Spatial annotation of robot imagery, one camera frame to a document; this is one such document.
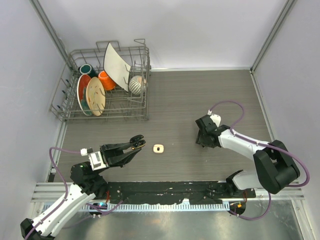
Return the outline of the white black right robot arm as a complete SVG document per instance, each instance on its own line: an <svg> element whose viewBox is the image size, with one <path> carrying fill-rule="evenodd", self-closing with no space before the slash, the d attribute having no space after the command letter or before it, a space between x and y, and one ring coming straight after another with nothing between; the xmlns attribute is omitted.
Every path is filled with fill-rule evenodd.
<svg viewBox="0 0 320 240"><path fill-rule="evenodd" d="M252 188L263 188L275 195L300 177L300 170L283 142L258 141L227 125L219 125L220 122L221 117L216 114L197 119L196 143L204 148L234 151L253 161L255 166L253 171L238 170L226 178L225 190L230 197L236 198Z"/></svg>

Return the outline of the black earbud charging case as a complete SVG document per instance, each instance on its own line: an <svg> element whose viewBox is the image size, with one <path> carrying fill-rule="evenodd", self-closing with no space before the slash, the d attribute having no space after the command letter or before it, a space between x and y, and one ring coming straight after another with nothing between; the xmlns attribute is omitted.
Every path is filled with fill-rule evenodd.
<svg viewBox="0 0 320 240"><path fill-rule="evenodd" d="M144 140L144 136L142 134L138 134L136 136L133 136L129 140L129 143L131 144L132 150L142 148L146 145L146 141Z"/></svg>

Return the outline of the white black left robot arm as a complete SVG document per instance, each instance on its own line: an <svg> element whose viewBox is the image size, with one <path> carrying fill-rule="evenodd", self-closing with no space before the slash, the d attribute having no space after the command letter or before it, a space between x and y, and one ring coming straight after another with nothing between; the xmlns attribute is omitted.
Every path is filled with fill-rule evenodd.
<svg viewBox="0 0 320 240"><path fill-rule="evenodd" d="M145 144L143 136L137 135L129 142L101 145L98 151L92 148L79 150L78 154L88 157L88 161L72 166L72 184L64 185L64 194L45 212L20 223L22 237L25 240L53 240L85 204L106 196L109 186L100 174L110 168L123 168Z"/></svg>

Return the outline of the beige earbud charging case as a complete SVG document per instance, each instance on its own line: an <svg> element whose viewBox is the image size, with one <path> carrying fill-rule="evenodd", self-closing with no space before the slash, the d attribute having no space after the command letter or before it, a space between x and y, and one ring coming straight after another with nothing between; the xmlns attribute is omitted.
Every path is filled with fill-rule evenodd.
<svg viewBox="0 0 320 240"><path fill-rule="evenodd" d="M165 148L162 144L155 144L153 146L152 150L155 154L162 154L164 152Z"/></svg>

